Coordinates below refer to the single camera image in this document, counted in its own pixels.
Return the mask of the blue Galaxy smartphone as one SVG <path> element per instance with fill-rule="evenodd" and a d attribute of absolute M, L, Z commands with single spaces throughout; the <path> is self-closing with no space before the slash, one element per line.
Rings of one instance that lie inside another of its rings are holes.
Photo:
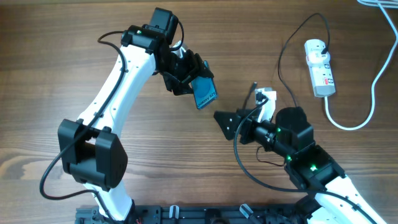
<path fill-rule="evenodd" d="M 210 75 L 213 73 L 210 71 L 208 62 L 204 62 L 205 71 L 209 72 Z M 218 92 L 214 83 L 214 76 L 212 77 L 202 77 L 197 76 L 192 82 L 193 95 L 195 99 L 195 104 L 198 110 L 202 110 L 204 107 L 209 105 L 212 101 L 216 100 L 218 97 Z"/>

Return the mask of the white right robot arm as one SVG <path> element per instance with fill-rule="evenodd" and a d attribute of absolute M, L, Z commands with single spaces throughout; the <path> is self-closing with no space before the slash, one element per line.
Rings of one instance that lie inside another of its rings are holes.
<path fill-rule="evenodd" d="M 363 199 L 345 170 L 318 145 L 313 127 L 300 107 L 280 110 L 274 122 L 255 121 L 256 109 L 238 113 L 235 138 L 258 142 L 267 151 L 284 158 L 284 170 L 294 188 L 306 193 L 315 210 L 307 221 L 335 223 L 384 223 Z"/>

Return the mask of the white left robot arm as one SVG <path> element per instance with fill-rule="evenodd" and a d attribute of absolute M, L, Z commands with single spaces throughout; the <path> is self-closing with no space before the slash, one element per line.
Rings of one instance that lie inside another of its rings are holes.
<path fill-rule="evenodd" d="M 108 223 L 139 222 L 123 183 L 128 158 L 120 135 L 146 81 L 162 75 L 168 91 L 192 94 L 198 109 L 218 96 L 207 62 L 173 43 L 180 26 L 173 12 L 156 8 L 148 24 L 122 31 L 118 59 L 96 98 L 76 121 L 66 119 L 58 128 L 63 170 L 94 195 Z"/>

